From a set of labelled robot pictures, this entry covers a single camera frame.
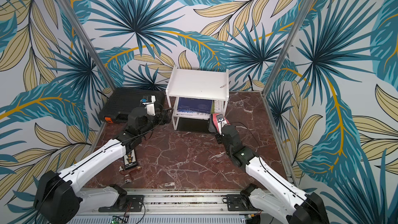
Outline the pink cloth with black trim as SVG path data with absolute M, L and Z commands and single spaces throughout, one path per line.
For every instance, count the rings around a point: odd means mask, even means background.
M 222 114 L 222 113 L 214 113 L 214 114 L 210 115 L 209 122 L 208 122 L 208 131 L 210 133 L 219 133 L 217 130 L 217 127 L 216 127 L 217 126 L 216 116 L 219 114 Z

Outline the white two-tier bookshelf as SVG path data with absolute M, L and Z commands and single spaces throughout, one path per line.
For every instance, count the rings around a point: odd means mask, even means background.
M 229 70 L 225 72 L 181 69 L 173 67 L 165 90 L 169 107 L 173 109 L 172 123 L 177 130 L 180 118 L 205 120 L 203 114 L 180 113 L 178 103 L 181 98 L 220 101 L 221 113 L 225 114 L 230 96 Z

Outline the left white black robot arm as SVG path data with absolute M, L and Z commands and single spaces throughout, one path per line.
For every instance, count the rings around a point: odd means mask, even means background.
M 39 180 L 33 203 L 37 213 L 51 224 L 66 224 L 75 215 L 96 208 L 120 211 L 129 208 L 133 202 L 116 184 L 86 193 L 81 189 L 110 164 L 134 151 L 147 133 L 170 123 L 172 112 L 172 108 L 159 107 L 154 115 L 149 115 L 146 107 L 137 107 L 130 112 L 125 130 L 100 149 L 58 173 L 45 173 Z

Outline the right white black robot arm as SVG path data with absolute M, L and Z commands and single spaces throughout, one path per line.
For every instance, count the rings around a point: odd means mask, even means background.
M 322 198 L 297 188 L 274 171 L 257 153 L 243 145 L 235 126 L 227 124 L 219 129 L 217 141 L 223 144 L 226 154 L 237 167 L 269 191 L 267 194 L 259 187 L 248 187 L 243 195 L 252 207 L 283 224 L 329 223 Z

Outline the dark blue book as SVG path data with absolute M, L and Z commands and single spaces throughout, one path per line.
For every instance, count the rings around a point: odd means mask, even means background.
M 196 112 L 210 114 L 213 101 L 205 99 L 192 99 L 181 97 L 178 101 L 177 110 L 180 112 Z

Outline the black plastic tool case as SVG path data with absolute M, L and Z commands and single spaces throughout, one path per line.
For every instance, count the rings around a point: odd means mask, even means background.
M 107 123 L 126 123 L 129 113 L 134 108 L 140 107 L 144 96 L 150 95 L 155 96 L 156 102 L 164 104 L 164 91 L 117 88 L 98 113 L 98 118 Z

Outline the black card with yellow pattern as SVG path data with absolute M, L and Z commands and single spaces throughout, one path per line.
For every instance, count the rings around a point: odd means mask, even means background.
M 130 151 L 123 156 L 124 169 L 130 170 L 138 166 L 138 161 L 136 159 L 135 150 Z

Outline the aluminium front rail frame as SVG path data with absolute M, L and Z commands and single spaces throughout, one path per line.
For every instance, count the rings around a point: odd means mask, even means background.
M 215 215 L 222 211 L 228 211 L 228 207 L 222 199 L 229 194 L 239 194 L 237 191 L 135 191 L 128 192 L 129 195 L 144 195 L 142 212 L 149 216 L 151 214 L 203 214 Z

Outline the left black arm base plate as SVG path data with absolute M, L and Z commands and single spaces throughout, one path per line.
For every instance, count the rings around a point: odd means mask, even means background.
M 98 209 L 100 213 L 115 213 L 123 211 L 127 213 L 137 213 L 142 211 L 144 195 L 129 195 L 126 190 L 116 184 L 110 185 L 110 188 L 116 190 L 119 196 L 114 205 L 109 207 L 100 207 Z

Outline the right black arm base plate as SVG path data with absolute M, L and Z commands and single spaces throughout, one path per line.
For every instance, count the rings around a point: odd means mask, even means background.
M 241 190 L 239 194 L 226 195 L 222 201 L 227 205 L 229 212 L 262 212 L 262 210 L 255 208 L 249 199 L 250 196 L 254 196 L 255 190 L 259 193 L 265 193 L 263 189 L 259 188 L 255 184 L 249 184 L 246 188 Z

